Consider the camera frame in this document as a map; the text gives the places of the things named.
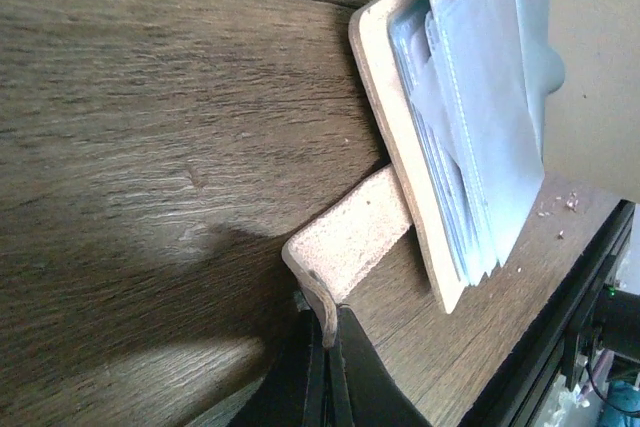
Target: card holder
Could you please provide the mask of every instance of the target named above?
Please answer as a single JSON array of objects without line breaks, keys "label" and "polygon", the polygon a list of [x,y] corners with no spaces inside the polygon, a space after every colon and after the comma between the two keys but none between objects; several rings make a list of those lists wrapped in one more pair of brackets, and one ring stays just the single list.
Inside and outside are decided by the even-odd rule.
[{"label": "card holder", "polygon": [[428,12],[428,0],[417,0],[391,22],[390,40],[424,160],[429,166],[431,182],[438,197],[458,278],[465,284],[477,285],[487,268],[480,268],[484,257],[479,251],[476,228],[455,159],[446,110],[438,95],[436,73],[424,31],[424,18]]},{"label": "card holder", "polygon": [[516,3],[437,0],[432,12],[427,37],[473,220],[503,265],[544,178]]},{"label": "card holder", "polygon": [[541,185],[544,99],[563,72],[548,45],[547,4],[372,0],[349,23],[446,312],[464,286],[504,264]]}]

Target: black object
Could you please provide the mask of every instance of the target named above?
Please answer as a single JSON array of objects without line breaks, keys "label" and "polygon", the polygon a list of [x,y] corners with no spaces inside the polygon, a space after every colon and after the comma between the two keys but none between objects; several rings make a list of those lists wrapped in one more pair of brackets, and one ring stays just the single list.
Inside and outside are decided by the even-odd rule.
[{"label": "black object", "polygon": [[328,351],[315,314],[300,313],[262,385],[229,425],[430,427],[346,306],[338,308],[338,334]]},{"label": "black object", "polygon": [[602,400],[609,407],[611,407],[614,410],[617,410],[621,414],[624,414],[624,415],[626,415],[628,417],[631,417],[631,418],[640,419],[640,410],[625,410],[625,409],[621,409],[620,407],[618,407],[618,406],[614,405],[613,403],[611,403],[609,401],[609,399],[607,399],[607,397],[605,397],[605,395],[602,392],[600,392],[600,389],[598,388],[598,383],[593,378],[593,371],[591,370],[591,363],[590,362],[587,362],[587,365],[585,365],[585,369],[587,370],[587,375],[589,377],[589,382],[591,383],[591,387],[593,388],[593,391],[596,393],[596,395],[598,397],[600,397],[600,400]]},{"label": "black object", "polygon": [[604,289],[593,317],[603,347],[640,362],[640,296]]},{"label": "black object", "polygon": [[591,288],[585,293],[565,329],[561,372],[567,377],[567,388],[569,390],[573,389],[573,386],[580,381],[582,369],[584,368],[577,362],[578,355],[589,351],[593,339],[598,335],[594,330],[593,312],[605,284],[613,282],[611,277],[612,274],[615,276],[614,266],[616,265],[616,260],[617,256],[615,255],[607,255],[605,257],[596,278],[591,283]]}]

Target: wood shavings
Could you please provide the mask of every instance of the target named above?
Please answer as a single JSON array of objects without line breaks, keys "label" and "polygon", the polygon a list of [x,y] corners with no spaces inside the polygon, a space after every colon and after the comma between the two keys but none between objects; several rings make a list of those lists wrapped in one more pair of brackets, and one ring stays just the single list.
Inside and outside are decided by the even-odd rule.
[{"label": "wood shavings", "polygon": [[564,204],[565,207],[573,212],[578,211],[578,202],[579,199],[576,197],[575,192],[571,192],[571,196],[567,199],[567,202]]}]

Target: wood grain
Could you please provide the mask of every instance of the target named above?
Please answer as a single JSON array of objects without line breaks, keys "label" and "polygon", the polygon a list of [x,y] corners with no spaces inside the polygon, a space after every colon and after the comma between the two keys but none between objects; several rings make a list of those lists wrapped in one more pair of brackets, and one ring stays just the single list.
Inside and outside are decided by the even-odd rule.
[{"label": "wood grain", "polygon": [[[565,207],[571,192],[577,213]],[[617,201],[547,174],[507,264],[466,289],[450,315],[430,293],[415,236],[355,288],[348,302],[398,386],[433,425],[458,425]]]},{"label": "wood grain", "polygon": [[[295,310],[279,249],[387,162],[347,42],[367,1],[0,2],[0,424],[181,425],[264,372]],[[405,307],[371,305],[375,275],[354,302],[455,418],[482,378],[441,411],[402,367],[429,325],[414,248],[376,271],[404,266]]]}]

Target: stack of cards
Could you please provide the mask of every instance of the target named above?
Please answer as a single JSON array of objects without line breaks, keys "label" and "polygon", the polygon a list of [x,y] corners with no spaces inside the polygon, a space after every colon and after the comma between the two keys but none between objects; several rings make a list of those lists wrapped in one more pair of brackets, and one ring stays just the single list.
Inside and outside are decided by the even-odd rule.
[{"label": "stack of cards", "polygon": [[391,43],[459,278],[506,262],[542,184],[515,0],[416,0]]}]

